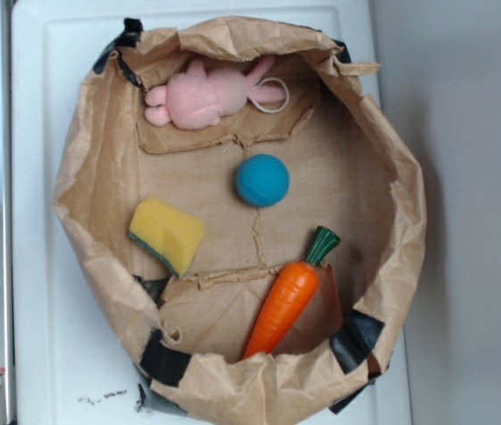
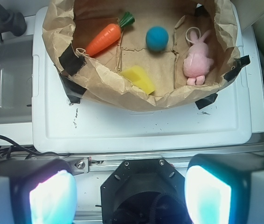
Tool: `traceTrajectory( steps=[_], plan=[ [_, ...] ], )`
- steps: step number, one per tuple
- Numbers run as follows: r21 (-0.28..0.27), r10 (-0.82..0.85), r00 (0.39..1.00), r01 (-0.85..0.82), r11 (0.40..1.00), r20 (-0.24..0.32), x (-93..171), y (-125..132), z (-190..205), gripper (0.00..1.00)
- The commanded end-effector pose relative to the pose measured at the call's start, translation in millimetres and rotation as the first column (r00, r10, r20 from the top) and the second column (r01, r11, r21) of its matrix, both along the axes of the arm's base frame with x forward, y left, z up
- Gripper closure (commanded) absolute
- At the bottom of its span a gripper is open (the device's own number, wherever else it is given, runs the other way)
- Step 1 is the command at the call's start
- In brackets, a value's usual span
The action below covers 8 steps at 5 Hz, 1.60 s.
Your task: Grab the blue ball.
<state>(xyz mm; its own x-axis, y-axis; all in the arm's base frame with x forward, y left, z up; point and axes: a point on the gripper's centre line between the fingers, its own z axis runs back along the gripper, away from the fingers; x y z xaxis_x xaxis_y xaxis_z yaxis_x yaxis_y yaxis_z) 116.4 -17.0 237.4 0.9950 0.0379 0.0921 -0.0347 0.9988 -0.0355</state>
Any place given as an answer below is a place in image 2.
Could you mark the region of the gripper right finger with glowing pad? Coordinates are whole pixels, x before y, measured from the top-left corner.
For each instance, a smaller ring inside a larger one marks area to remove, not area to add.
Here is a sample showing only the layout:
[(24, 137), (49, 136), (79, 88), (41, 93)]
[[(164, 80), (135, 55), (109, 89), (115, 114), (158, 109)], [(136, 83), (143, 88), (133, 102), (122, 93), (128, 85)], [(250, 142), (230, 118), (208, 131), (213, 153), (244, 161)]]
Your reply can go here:
[(264, 153), (197, 154), (184, 192), (194, 224), (264, 224)]

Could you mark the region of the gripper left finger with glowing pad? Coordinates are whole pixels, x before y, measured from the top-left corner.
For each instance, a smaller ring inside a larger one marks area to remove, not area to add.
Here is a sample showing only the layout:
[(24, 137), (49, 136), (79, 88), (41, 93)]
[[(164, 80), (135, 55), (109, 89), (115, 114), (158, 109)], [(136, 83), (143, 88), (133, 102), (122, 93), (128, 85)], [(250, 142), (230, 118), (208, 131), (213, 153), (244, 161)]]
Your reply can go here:
[(71, 224), (77, 186), (62, 159), (0, 159), (0, 224)]

